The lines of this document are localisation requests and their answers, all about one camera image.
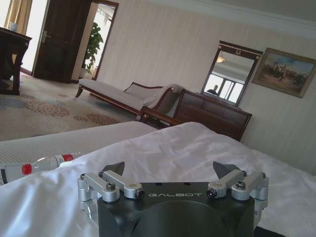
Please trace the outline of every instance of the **framed painting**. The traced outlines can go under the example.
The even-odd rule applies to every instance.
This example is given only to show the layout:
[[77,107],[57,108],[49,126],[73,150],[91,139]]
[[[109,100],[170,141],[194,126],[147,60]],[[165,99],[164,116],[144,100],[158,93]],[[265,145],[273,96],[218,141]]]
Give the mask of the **framed painting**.
[[303,98],[316,74],[316,60],[267,48],[253,83]]

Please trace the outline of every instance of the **wooden armrest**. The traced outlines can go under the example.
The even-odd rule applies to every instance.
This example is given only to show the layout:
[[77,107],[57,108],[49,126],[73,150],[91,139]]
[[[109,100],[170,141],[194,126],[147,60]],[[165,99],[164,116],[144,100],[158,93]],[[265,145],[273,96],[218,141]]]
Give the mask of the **wooden armrest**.
[[164,115],[156,110],[153,110],[153,109],[150,109],[146,106],[143,106],[136,117],[136,121],[146,123],[148,118],[156,118],[160,121],[164,121],[164,122],[170,124],[170,126],[175,126],[175,125],[179,125],[179,124],[183,123],[182,121],[180,121],[176,118],[171,118],[171,117]]

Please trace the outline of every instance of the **white bed sheet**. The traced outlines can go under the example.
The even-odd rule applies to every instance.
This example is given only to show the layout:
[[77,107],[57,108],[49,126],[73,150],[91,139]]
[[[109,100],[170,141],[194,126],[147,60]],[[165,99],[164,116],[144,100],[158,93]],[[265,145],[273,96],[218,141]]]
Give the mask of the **white bed sheet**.
[[288,237],[316,236],[316,177],[193,122],[112,144],[0,187],[0,236],[97,237],[79,210],[81,173],[125,161],[123,176],[138,182],[212,181],[214,160],[267,174],[269,204],[259,226]]

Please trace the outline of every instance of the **wooden door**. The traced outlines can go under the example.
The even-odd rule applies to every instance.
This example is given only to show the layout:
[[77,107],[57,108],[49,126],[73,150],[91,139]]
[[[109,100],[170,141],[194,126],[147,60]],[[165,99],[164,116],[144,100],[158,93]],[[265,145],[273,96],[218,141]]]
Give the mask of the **wooden door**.
[[50,0],[34,77],[71,82],[91,0]]

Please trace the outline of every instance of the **red bottle cap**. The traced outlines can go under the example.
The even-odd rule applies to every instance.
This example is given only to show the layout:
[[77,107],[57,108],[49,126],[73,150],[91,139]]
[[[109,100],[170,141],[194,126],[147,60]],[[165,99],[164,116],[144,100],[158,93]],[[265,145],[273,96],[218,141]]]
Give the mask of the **red bottle cap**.
[[24,164],[22,166],[22,174],[30,174],[32,173],[32,166],[31,164]]
[[74,159],[74,157],[71,154],[62,155],[64,158],[64,161],[71,161]]

